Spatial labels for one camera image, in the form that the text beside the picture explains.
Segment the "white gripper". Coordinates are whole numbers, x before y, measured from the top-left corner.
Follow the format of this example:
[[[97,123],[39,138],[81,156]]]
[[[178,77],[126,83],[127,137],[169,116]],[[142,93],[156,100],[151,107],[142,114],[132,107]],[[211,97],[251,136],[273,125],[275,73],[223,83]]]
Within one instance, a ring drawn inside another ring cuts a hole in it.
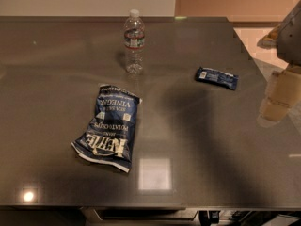
[[[280,25],[277,57],[290,63],[281,72],[272,71],[261,102],[257,122],[268,128],[278,124],[301,100],[301,0]]]

